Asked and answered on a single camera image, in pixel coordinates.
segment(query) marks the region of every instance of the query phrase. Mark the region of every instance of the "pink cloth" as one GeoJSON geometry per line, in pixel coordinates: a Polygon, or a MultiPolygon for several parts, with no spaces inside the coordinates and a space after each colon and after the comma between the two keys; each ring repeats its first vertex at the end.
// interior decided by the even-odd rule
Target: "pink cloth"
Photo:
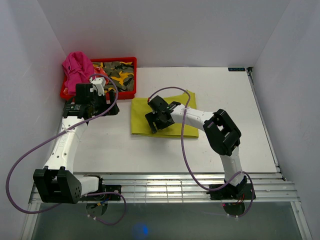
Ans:
{"type": "Polygon", "coordinates": [[[89,76],[95,73],[93,63],[82,51],[71,52],[62,66],[66,75],[64,86],[70,95],[76,93],[76,84],[89,83],[89,76]]]}

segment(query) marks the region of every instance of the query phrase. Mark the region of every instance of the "yellow cloth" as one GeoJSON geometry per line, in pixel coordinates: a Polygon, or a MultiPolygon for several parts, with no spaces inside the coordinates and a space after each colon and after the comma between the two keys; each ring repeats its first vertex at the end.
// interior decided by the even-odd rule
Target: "yellow cloth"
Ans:
{"type": "MultiPolygon", "coordinates": [[[[188,106],[193,109],[197,109],[195,93],[191,91],[188,92],[191,96],[191,100],[188,106]]],[[[168,104],[170,104],[173,101],[176,101],[186,105],[188,95],[186,93],[183,93],[182,95],[178,96],[165,97],[164,100],[168,104]]],[[[156,133],[152,133],[148,121],[145,117],[145,115],[147,113],[150,113],[151,111],[152,109],[147,104],[147,98],[135,97],[134,99],[132,99],[131,134],[139,134],[159,138],[179,138],[181,136],[181,123],[172,124],[171,126],[168,126],[165,129],[158,130],[156,133]]],[[[183,136],[185,138],[198,138],[198,129],[192,126],[185,125],[183,136]]]]}

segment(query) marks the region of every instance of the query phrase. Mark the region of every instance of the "camouflage cloth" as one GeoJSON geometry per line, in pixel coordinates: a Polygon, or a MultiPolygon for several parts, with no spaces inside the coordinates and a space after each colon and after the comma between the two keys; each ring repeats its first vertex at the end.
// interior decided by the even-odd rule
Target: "camouflage cloth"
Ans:
{"type": "MultiPolygon", "coordinates": [[[[119,92],[134,90],[134,65],[132,62],[112,61],[93,62],[94,67],[100,67],[112,79],[119,92]]],[[[111,83],[104,86],[105,91],[114,89],[111,83]]]]}

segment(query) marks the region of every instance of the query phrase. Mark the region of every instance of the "red plastic tray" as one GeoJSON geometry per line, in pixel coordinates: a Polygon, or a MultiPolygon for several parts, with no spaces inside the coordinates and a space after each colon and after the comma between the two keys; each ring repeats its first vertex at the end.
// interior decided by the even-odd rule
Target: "red plastic tray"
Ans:
{"type": "MultiPolygon", "coordinates": [[[[133,99],[137,92],[137,59],[135,57],[116,57],[116,58],[100,58],[91,59],[91,62],[133,62],[133,73],[134,73],[134,83],[133,91],[123,91],[119,92],[118,99],[133,99]]],[[[67,76],[64,75],[63,83],[60,90],[60,97],[69,100],[74,95],[64,94],[65,82],[67,81],[67,76]]],[[[106,99],[109,100],[109,94],[106,94],[106,99]]]]}

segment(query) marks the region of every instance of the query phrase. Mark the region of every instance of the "wall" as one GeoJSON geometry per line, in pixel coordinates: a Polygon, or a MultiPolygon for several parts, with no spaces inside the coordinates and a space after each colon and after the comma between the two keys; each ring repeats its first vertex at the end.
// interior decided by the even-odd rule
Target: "wall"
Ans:
{"type": "MultiPolygon", "coordinates": [[[[36,0],[0,1],[0,33],[0,236],[17,240],[26,215],[8,201],[6,177],[22,154],[57,131],[66,56],[36,0]]],[[[12,196],[24,209],[33,171],[43,166],[49,147],[28,156],[13,172],[12,196]]]]}
{"type": "Polygon", "coordinates": [[[320,238],[320,2],[292,0],[253,69],[258,101],[280,167],[295,182],[320,238]]]}
{"type": "Polygon", "coordinates": [[[38,0],[66,53],[140,67],[253,66],[290,0],[38,0]]]}

